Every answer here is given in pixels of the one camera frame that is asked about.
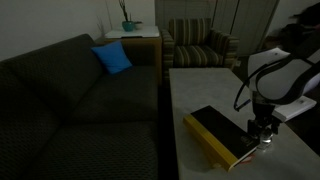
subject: cable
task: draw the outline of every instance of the cable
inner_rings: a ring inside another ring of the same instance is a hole
[[[247,104],[249,104],[249,103],[251,102],[251,100],[248,99],[248,100],[246,100],[244,103],[242,103],[240,106],[237,105],[237,104],[238,104],[238,99],[239,99],[239,97],[240,97],[240,94],[242,93],[243,88],[248,84],[249,80],[250,80],[254,75],[256,75],[258,72],[260,72],[261,70],[263,70],[263,69],[265,69],[265,68],[267,68],[267,67],[269,67],[269,66],[272,66],[272,65],[274,65],[274,64],[276,64],[276,63],[279,63],[280,61],[282,61],[282,59],[277,60],[277,61],[274,61],[274,62],[271,62],[270,64],[264,64],[264,65],[262,65],[262,66],[259,67],[257,70],[255,70],[253,73],[251,73],[250,76],[242,83],[242,85],[241,85],[241,87],[240,87],[240,89],[239,89],[239,91],[238,91],[238,94],[237,94],[237,96],[236,96],[236,99],[235,99],[235,101],[234,101],[234,104],[233,104],[233,108],[234,108],[236,111],[239,112],[239,110],[240,110],[241,108],[243,108],[244,106],[246,106]]]
[[[213,17],[212,17],[212,21],[211,21],[211,28],[213,27],[213,23],[214,23],[214,20],[216,18],[217,6],[218,6],[218,0],[216,0],[216,4],[214,6],[214,12],[213,12]]]

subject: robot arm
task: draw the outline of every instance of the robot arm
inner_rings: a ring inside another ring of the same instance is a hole
[[[272,137],[280,122],[272,117],[275,105],[290,104],[313,89],[320,81],[320,31],[314,32],[294,53],[274,48],[253,54],[248,62],[249,77],[235,100],[239,111],[250,100],[237,105],[242,89],[249,82],[254,120],[248,121],[248,133],[253,137]]]
[[[249,58],[249,73],[262,62],[277,63],[252,77],[249,89],[258,92],[267,103],[290,104],[319,83],[319,60],[320,49],[306,59],[279,48],[252,55]]]

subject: armchair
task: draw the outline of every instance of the armchair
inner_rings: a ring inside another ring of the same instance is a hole
[[[239,39],[211,29],[210,18],[171,19],[162,29],[162,78],[169,85],[170,68],[227,67],[233,69]]]

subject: table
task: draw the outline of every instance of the table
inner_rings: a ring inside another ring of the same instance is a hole
[[[201,147],[187,131],[182,120],[187,114],[211,105],[246,130],[253,119],[251,104],[240,112],[233,109],[242,84],[227,68],[174,68],[169,70],[172,112],[180,179],[319,179],[320,158],[288,126],[281,124],[279,134],[266,150],[257,150],[252,162],[239,164],[230,172],[211,168]],[[244,89],[239,103],[249,98]]]
[[[103,44],[121,40],[122,44],[143,44],[154,46],[155,65],[157,68],[158,86],[162,85],[162,38],[157,26],[146,26],[141,30],[125,32],[123,29],[114,29],[108,32],[103,39]]]

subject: wall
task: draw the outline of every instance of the wall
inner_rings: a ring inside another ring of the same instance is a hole
[[[154,0],[126,3],[133,20],[155,24]],[[82,33],[97,39],[122,19],[118,0],[0,0],[0,61]]]
[[[269,25],[266,36],[278,35],[281,28],[287,24],[296,23],[296,19],[291,18],[294,14],[300,14],[304,9],[320,2],[319,0],[280,0],[272,21]]]
[[[172,18],[212,18],[216,4],[211,0],[156,0],[155,3],[156,24],[160,29],[168,29]]]

